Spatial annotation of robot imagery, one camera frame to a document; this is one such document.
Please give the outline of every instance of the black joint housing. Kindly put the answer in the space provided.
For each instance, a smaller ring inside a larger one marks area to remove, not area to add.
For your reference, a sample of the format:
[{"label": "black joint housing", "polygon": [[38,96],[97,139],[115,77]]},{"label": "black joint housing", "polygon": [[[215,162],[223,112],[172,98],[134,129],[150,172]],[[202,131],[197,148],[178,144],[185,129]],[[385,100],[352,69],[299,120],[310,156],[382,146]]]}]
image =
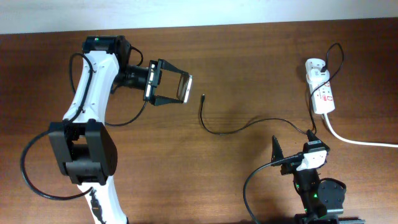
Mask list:
[{"label": "black joint housing", "polygon": [[[105,185],[108,176],[116,172],[118,152],[103,123],[50,123],[50,143],[63,175],[73,184],[98,182]],[[75,144],[86,138],[86,144]]]},{"label": "black joint housing", "polygon": [[316,169],[294,172],[294,180],[306,215],[303,223],[337,219],[344,212],[345,185],[337,180],[320,180]]},{"label": "black joint housing", "polygon": [[[128,65],[126,68],[126,74],[124,76],[125,81],[123,86],[129,88],[135,88],[138,90],[145,90],[148,82],[149,68],[143,68],[135,65]],[[162,71],[159,73],[154,73],[154,78],[156,78],[156,85],[160,85],[160,79],[162,78]]]},{"label": "black joint housing", "polygon": [[124,73],[129,63],[131,45],[123,35],[89,36],[82,48],[84,54],[92,50],[104,50],[107,54],[115,54],[119,62],[119,73]]}]

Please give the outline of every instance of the wire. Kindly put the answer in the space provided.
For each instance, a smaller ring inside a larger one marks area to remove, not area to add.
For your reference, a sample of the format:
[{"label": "wire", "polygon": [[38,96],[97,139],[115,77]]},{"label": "wire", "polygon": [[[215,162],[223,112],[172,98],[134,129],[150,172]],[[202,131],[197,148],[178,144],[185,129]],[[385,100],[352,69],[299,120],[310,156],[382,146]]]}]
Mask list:
[{"label": "wire", "polygon": [[111,94],[114,94],[119,87],[122,87],[124,82],[118,83],[113,89],[111,89]]},{"label": "wire", "polygon": [[144,102],[144,105],[142,106],[141,110],[138,112],[138,114],[137,114],[133,119],[131,119],[131,120],[125,122],[125,123],[121,123],[121,124],[109,124],[109,123],[107,123],[107,122],[105,122],[105,124],[108,125],[108,126],[110,126],[110,127],[120,127],[120,126],[128,125],[128,124],[130,124],[131,122],[135,121],[135,120],[141,115],[141,113],[144,111],[145,106],[147,105],[147,103],[148,103],[148,101],[145,101],[145,102]]},{"label": "wire", "polygon": [[334,74],[333,74],[326,82],[324,82],[324,83],[322,83],[320,86],[316,87],[316,88],[312,91],[312,93],[311,93],[311,95],[310,95],[309,112],[310,112],[310,118],[311,118],[312,126],[313,126],[313,129],[314,129],[314,134],[317,134],[317,126],[315,125],[315,120],[314,120],[313,115],[312,115],[312,108],[313,108],[313,105],[312,105],[312,96],[313,96],[313,94],[314,94],[319,88],[321,88],[324,84],[330,82],[330,81],[337,75],[337,73],[341,70],[341,67],[343,66],[343,62],[344,62],[344,51],[343,51],[343,48],[341,47],[340,43],[334,43],[334,44],[332,44],[332,45],[329,47],[329,49],[328,49],[328,51],[327,51],[327,53],[326,53],[326,62],[325,62],[325,66],[321,69],[321,72],[324,72],[324,71],[326,71],[326,70],[328,69],[329,51],[330,51],[334,46],[338,46],[338,47],[340,48],[340,52],[341,52],[341,63],[340,63],[340,66],[338,67],[338,69],[334,72]]},{"label": "wire", "polygon": [[144,61],[144,55],[142,54],[142,52],[140,50],[138,50],[137,48],[130,46],[130,52],[131,50],[135,50],[136,52],[138,52],[141,56],[141,61],[137,64],[137,66],[140,66],[142,64],[142,62]]},{"label": "wire", "polygon": [[205,129],[207,132],[211,133],[211,134],[217,134],[217,135],[220,135],[220,136],[222,136],[222,135],[227,135],[227,134],[234,134],[234,133],[238,133],[238,132],[240,132],[240,131],[242,131],[242,130],[244,130],[244,129],[246,129],[246,128],[248,128],[248,127],[250,127],[250,126],[252,126],[252,125],[254,125],[254,124],[256,124],[256,123],[263,122],[263,121],[272,121],[272,120],[276,120],[276,121],[283,121],[283,122],[286,122],[286,123],[290,124],[293,128],[295,128],[298,132],[307,135],[307,134],[305,133],[305,131],[302,131],[301,129],[299,129],[298,127],[296,127],[296,125],[294,125],[293,123],[291,123],[290,121],[288,121],[288,120],[286,120],[286,119],[282,119],[282,118],[264,118],[264,119],[259,119],[259,120],[256,120],[256,121],[252,121],[252,122],[246,124],[245,126],[243,126],[242,128],[237,129],[237,130],[234,130],[234,131],[227,131],[227,132],[223,132],[223,133],[222,133],[222,132],[216,132],[216,131],[210,131],[210,130],[206,127],[205,123],[203,122],[203,118],[202,118],[202,112],[203,112],[203,104],[204,104],[204,102],[205,102],[205,95],[202,94],[202,96],[201,96],[201,104],[200,104],[200,122],[201,122],[201,125],[204,127],[204,129]]},{"label": "wire", "polygon": [[30,140],[30,142],[25,146],[25,148],[24,148],[24,150],[23,150],[23,152],[21,154],[21,159],[20,159],[22,177],[24,178],[25,183],[28,185],[28,187],[33,192],[35,192],[37,195],[39,195],[41,197],[44,197],[44,198],[47,198],[47,199],[51,199],[51,200],[71,200],[71,199],[74,199],[74,198],[79,198],[79,197],[82,197],[82,196],[86,195],[87,193],[89,193],[93,189],[92,187],[90,187],[87,191],[85,191],[83,193],[80,193],[80,194],[77,194],[77,195],[72,195],[72,196],[67,196],[67,197],[54,196],[54,195],[46,194],[43,191],[39,190],[37,187],[35,187],[35,185],[30,181],[30,179],[27,176],[27,172],[26,172],[26,168],[25,168],[26,155],[27,155],[29,149],[39,139],[41,139],[42,137],[50,134],[51,132],[54,132],[54,131],[56,131],[56,130],[58,130],[58,129],[60,129],[60,128],[66,126],[66,125],[68,125],[70,123],[72,123],[74,120],[76,120],[76,118],[79,116],[79,114],[83,111],[83,107],[84,107],[84,104],[85,104],[85,101],[86,101],[86,98],[87,98],[88,89],[90,87],[91,79],[93,78],[93,66],[92,66],[91,62],[88,60],[88,58],[85,55],[81,54],[81,53],[74,53],[70,57],[69,65],[72,64],[73,58],[75,58],[76,56],[81,56],[82,58],[84,58],[87,61],[89,67],[90,67],[90,76],[88,77],[86,88],[85,88],[85,92],[84,92],[83,98],[81,100],[80,106],[78,107],[78,110],[77,110],[76,114],[71,119],[64,120],[63,121],[63,126],[60,126],[59,128],[49,129],[47,131],[44,131],[44,132],[38,134],[32,140]]},{"label": "wire", "polygon": [[246,181],[244,182],[244,185],[243,185],[243,201],[244,201],[244,204],[245,204],[245,206],[246,206],[246,209],[248,210],[248,212],[249,212],[251,218],[252,218],[252,219],[254,220],[254,222],[256,222],[257,224],[261,224],[261,222],[256,218],[256,216],[254,216],[253,212],[251,211],[251,209],[250,209],[250,207],[249,207],[248,201],[246,200],[246,187],[248,186],[248,183],[249,183],[250,179],[251,179],[255,174],[257,174],[257,172],[259,172],[260,170],[262,170],[262,169],[264,169],[264,168],[266,168],[266,167],[272,166],[272,165],[277,164],[277,163],[280,163],[280,162],[287,161],[287,160],[289,160],[289,159],[291,159],[291,158],[293,158],[293,157],[297,157],[297,156],[298,156],[298,155],[293,155],[293,156],[286,157],[286,158],[284,158],[284,159],[280,159],[280,160],[278,160],[278,161],[274,161],[274,162],[270,162],[270,163],[264,164],[264,165],[258,167],[255,171],[253,171],[253,172],[249,175],[249,177],[246,179]]},{"label": "wire", "polygon": [[72,75],[72,65],[73,65],[73,56],[71,56],[71,59],[69,60],[69,81],[70,81],[70,87],[72,88],[73,94],[76,94],[76,89],[75,85],[73,84],[73,75]]},{"label": "wire", "polygon": [[353,140],[349,140],[349,139],[345,139],[341,136],[339,136],[335,130],[333,130],[333,128],[331,127],[330,121],[329,121],[329,117],[327,114],[323,114],[323,118],[326,121],[326,125],[328,126],[329,131],[332,133],[332,135],[334,135],[336,138],[347,142],[347,143],[351,143],[351,144],[359,144],[359,145],[363,145],[363,146],[381,146],[381,147],[398,147],[398,144],[387,144],[387,143],[376,143],[376,142],[360,142],[360,141],[353,141]]}]

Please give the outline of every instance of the white wall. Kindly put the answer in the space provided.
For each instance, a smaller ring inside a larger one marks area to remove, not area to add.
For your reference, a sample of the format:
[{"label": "white wall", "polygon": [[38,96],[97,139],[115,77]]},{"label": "white wall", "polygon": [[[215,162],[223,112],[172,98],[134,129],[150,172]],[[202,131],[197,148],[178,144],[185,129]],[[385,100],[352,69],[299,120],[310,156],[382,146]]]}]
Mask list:
[{"label": "white wall", "polygon": [[0,0],[0,34],[397,16],[397,0]]}]

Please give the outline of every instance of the wooden tabletop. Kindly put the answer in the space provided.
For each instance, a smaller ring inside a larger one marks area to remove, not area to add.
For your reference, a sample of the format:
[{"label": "wooden tabletop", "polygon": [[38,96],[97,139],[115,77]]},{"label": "wooden tabletop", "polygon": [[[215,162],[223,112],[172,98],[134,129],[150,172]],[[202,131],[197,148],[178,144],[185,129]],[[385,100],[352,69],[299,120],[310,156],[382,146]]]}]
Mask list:
[{"label": "wooden tabletop", "polygon": [[[359,141],[398,142],[398,19],[281,22],[171,29],[101,30],[0,35],[0,223],[94,223],[83,198],[46,200],[22,180],[23,147],[51,121],[60,121],[73,99],[68,59],[88,35],[125,35],[144,53],[143,65],[164,58],[193,75],[187,105],[147,106],[121,128],[107,128],[118,148],[114,176],[124,213],[131,223],[239,223],[251,220],[243,203],[246,177],[271,160],[272,135],[286,156],[307,141],[280,121],[259,123],[238,134],[253,118],[284,118],[312,127],[308,115],[304,63],[324,58],[339,42],[345,51],[341,73],[332,81],[335,131]],[[330,71],[340,63],[330,55]],[[139,61],[133,54],[130,63]],[[74,66],[75,83],[81,60]],[[164,75],[159,95],[175,96],[178,75]],[[143,92],[119,89],[109,97],[106,120],[127,121],[142,106]],[[356,146],[334,138],[316,115],[317,136],[331,147],[320,177],[347,185],[343,217],[368,223],[398,222],[398,150]],[[33,183],[55,195],[79,192],[64,177],[48,138],[28,153]],[[260,220],[303,213],[293,176],[267,168],[249,183],[248,202]]]}]

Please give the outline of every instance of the black cable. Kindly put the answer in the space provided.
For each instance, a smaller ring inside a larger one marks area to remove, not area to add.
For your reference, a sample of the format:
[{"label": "black cable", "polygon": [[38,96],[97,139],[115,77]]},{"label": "black cable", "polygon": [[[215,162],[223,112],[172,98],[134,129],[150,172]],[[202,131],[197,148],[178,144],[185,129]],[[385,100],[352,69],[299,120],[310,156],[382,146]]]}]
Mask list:
[{"label": "black cable", "polygon": [[[81,57],[83,57],[83,58],[87,61],[88,65],[90,66],[90,75],[89,75],[89,77],[88,77],[87,84],[86,84],[86,88],[85,88],[85,92],[84,92],[84,94],[83,94],[83,98],[82,98],[82,100],[81,100],[80,106],[78,107],[78,110],[77,110],[76,114],[75,114],[71,119],[69,119],[69,120],[67,120],[67,119],[64,120],[64,121],[63,121],[63,126],[66,126],[66,125],[72,123],[74,120],[76,120],[76,118],[79,116],[79,114],[83,111],[83,107],[84,107],[84,104],[85,104],[85,101],[86,101],[86,98],[87,98],[88,89],[89,89],[89,87],[90,87],[91,79],[93,78],[93,66],[92,66],[91,62],[88,60],[88,58],[87,58],[85,55],[83,55],[83,54],[81,54],[81,53],[74,53],[74,54],[70,57],[69,64],[70,64],[70,65],[72,64],[73,58],[76,57],[76,56],[81,56]],[[24,150],[23,150],[23,152],[22,152],[22,154],[21,154],[21,159],[20,159],[22,177],[24,178],[24,180],[25,180],[26,184],[28,185],[28,187],[29,187],[33,192],[35,192],[37,195],[39,195],[39,196],[41,196],[41,197],[44,197],[44,198],[47,198],[47,199],[51,199],[51,200],[71,200],[71,199],[74,199],[74,198],[82,197],[82,196],[86,195],[87,193],[89,193],[93,188],[90,187],[87,191],[85,191],[85,192],[83,192],[83,193],[80,193],[80,194],[77,194],[77,195],[72,195],[72,196],[67,196],[67,197],[54,196],[54,195],[46,194],[46,193],[44,193],[43,191],[39,190],[37,187],[35,187],[35,185],[30,181],[30,179],[29,179],[28,176],[27,176],[27,172],[26,172],[26,169],[25,169],[25,159],[26,159],[27,152],[29,151],[29,149],[30,149],[40,138],[42,138],[42,137],[44,137],[44,136],[46,136],[46,135],[48,135],[48,134],[50,134],[51,132],[56,131],[56,130],[58,130],[58,128],[56,128],[56,129],[49,129],[49,130],[47,130],[47,131],[44,131],[44,132],[40,133],[39,135],[37,135],[36,137],[34,137],[32,140],[30,140],[30,142],[26,145],[26,147],[24,148]]]},{"label": "black cable", "polygon": [[131,120],[125,122],[125,123],[121,123],[121,124],[109,124],[109,123],[107,123],[107,122],[105,122],[105,124],[108,125],[108,126],[110,126],[110,127],[120,127],[120,126],[128,125],[128,124],[130,124],[131,122],[135,121],[135,120],[141,115],[141,113],[144,111],[145,106],[147,105],[147,103],[148,103],[148,101],[145,101],[145,102],[144,102],[144,105],[142,106],[141,110],[138,112],[138,114],[137,114],[133,119],[131,119]]},{"label": "black cable", "polygon": [[337,75],[337,73],[341,70],[341,67],[343,66],[343,62],[344,62],[344,51],[343,51],[343,48],[341,47],[340,43],[334,43],[334,44],[332,44],[332,45],[329,47],[328,52],[326,53],[325,66],[321,69],[321,72],[325,72],[325,71],[328,69],[329,51],[330,51],[334,46],[336,46],[336,45],[340,48],[340,51],[341,51],[341,63],[340,63],[340,66],[338,67],[337,71],[336,71],[326,82],[324,82],[322,85],[316,87],[316,88],[312,91],[312,93],[311,93],[311,95],[310,95],[310,106],[309,106],[309,111],[310,111],[310,118],[311,118],[312,126],[313,126],[313,129],[314,129],[314,134],[317,134],[317,126],[315,125],[315,120],[314,120],[314,118],[313,118],[313,116],[312,116],[312,108],[313,108],[313,106],[312,106],[312,96],[313,96],[313,94],[314,94],[319,88],[321,88],[324,84],[330,82],[330,81]]},{"label": "black cable", "polygon": [[250,127],[250,126],[252,126],[252,125],[254,125],[254,124],[256,124],[256,123],[259,123],[259,122],[262,122],[262,121],[272,121],[272,120],[276,120],[276,121],[283,121],[283,122],[286,122],[286,123],[290,124],[293,128],[295,128],[297,131],[299,131],[300,133],[307,135],[307,134],[305,133],[305,131],[302,131],[301,129],[299,129],[298,127],[296,127],[296,125],[294,125],[293,123],[291,123],[290,121],[288,121],[288,120],[286,120],[286,119],[282,119],[282,118],[264,118],[264,119],[259,119],[259,120],[257,120],[257,121],[252,121],[252,122],[250,122],[249,124],[246,124],[246,125],[244,125],[242,128],[239,128],[239,129],[237,129],[237,130],[234,130],[234,131],[227,131],[227,132],[223,132],[223,133],[222,133],[222,132],[210,131],[210,130],[205,126],[205,123],[203,122],[203,118],[202,118],[203,104],[204,104],[204,102],[205,102],[205,95],[204,95],[204,94],[202,94],[200,100],[201,100],[201,104],[200,104],[200,122],[201,122],[201,125],[204,127],[204,129],[205,129],[207,132],[211,133],[211,134],[217,134],[217,135],[234,134],[234,133],[238,133],[238,132],[240,132],[240,131],[242,131],[242,130],[244,130],[244,129],[246,129],[246,128],[248,128],[248,127]]},{"label": "black cable", "polygon": [[73,65],[73,59],[69,59],[69,81],[70,81],[70,86],[72,88],[73,94],[76,94],[76,89],[75,85],[73,84],[73,75],[72,75],[72,65]]},{"label": "black cable", "polygon": [[144,61],[144,55],[142,54],[142,52],[140,50],[138,50],[137,48],[130,46],[130,52],[131,50],[135,50],[136,52],[138,52],[141,55],[141,61],[137,64],[137,66],[140,66],[142,64],[142,62]]},{"label": "black cable", "polygon": [[251,211],[251,209],[250,209],[250,207],[249,207],[248,201],[246,200],[246,187],[248,186],[248,183],[249,183],[250,179],[251,179],[257,172],[259,172],[260,170],[262,170],[262,169],[264,169],[264,168],[266,168],[266,167],[272,166],[272,165],[277,164],[277,163],[280,163],[280,162],[287,161],[287,160],[289,160],[289,159],[291,159],[291,158],[293,158],[293,157],[297,157],[297,156],[298,156],[298,155],[293,155],[293,156],[286,157],[286,158],[284,158],[284,159],[280,159],[280,160],[278,160],[278,161],[274,161],[274,162],[270,162],[270,163],[264,164],[264,165],[258,167],[255,171],[253,171],[253,172],[249,175],[249,177],[246,179],[246,181],[244,182],[244,185],[243,185],[243,201],[244,201],[244,204],[245,204],[245,206],[246,206],[246,209],[248,210],[248,212],[249,212],[251,218],[252,218],[257,224],[261,224],[261,222],[256,218],[256,216],[254,216],[253,212]]},{"label": "black cable", "polygon": [[122,87],[124,82],[118,83],[114,88],[111,89],[111,94],[114,94],[119,87]]}]

